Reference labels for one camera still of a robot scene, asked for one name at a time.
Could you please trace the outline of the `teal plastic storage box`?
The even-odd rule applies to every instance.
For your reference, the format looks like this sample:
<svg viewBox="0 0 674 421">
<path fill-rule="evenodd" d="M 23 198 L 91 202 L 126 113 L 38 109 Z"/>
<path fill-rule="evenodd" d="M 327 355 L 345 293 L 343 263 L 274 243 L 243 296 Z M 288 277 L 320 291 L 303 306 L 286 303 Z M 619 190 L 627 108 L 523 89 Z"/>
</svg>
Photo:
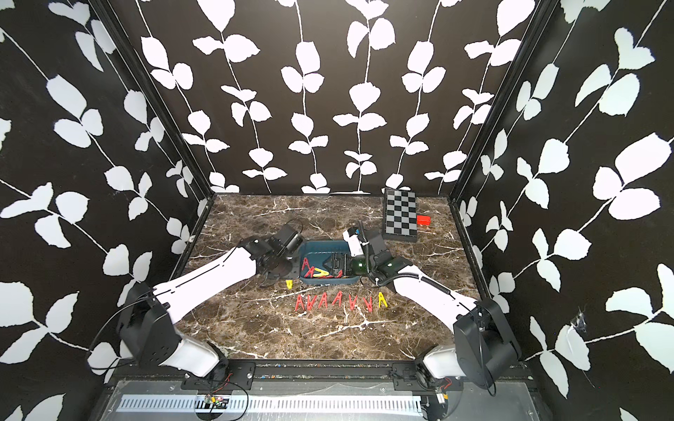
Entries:
<svg viewBox="0 0 674 421">
<path fill-rule="evenodd" d="M 347 243 L 344 240 L 317 240 L 309 241 L 303 244 L 299 249 L 299 280 L 310 285 L 351 285 L 356 283 L 366 274 L 331 274 L 329 278 L 311 278 L 307 277 L 305 272 L 301 272 L 303 259 L 307 258 L 311 266 L 328 271 L 328 257 L 333 252 L 346 251 Z"/>
</svg>

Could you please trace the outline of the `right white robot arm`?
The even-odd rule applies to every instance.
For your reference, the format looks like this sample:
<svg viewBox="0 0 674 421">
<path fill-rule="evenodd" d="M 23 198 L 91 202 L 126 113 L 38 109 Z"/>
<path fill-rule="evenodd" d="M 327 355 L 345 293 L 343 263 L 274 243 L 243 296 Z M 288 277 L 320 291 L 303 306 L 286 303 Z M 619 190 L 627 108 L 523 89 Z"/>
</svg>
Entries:
<svg viewBox="0 0 674 421">
<path fill-rule="evenodd" d="M 521 348 L 498 303 L 464 296 L 430 278 L 409 259 L 393 256 L 377 231 L 345 232 L 349 250 L 334 252 L 321 268 L 332 277 L 368 277 L 439 319 L 453 334 L 451 346 L 436 346 L 418 357 L 419 381 L 465 377 L 496 393 L 501 374 L 521 359 Z"/>
</svg>

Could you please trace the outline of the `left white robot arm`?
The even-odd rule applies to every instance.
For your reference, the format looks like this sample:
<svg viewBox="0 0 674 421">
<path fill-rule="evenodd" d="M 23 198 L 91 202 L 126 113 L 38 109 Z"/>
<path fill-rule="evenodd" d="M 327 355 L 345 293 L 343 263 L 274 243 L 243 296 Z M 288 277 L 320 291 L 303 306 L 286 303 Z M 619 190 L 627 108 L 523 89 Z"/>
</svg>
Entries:
<svg viewBox="0 0 674 421">
<path fill-rule="evenodd" d="M 121 343 L 141 368 L 170 367 L 196 377 L 210 375 L 226 357 L 217 347 L 180 333 L 176 324 L 189 312 L 238 282 L 291 272 L 291 256 L 304 238 L 286 224 L 266 239 L 241 240 L 223 256 L 187 275 L 152 287 L 131 287 L 119 316 Z"/>
</svg>

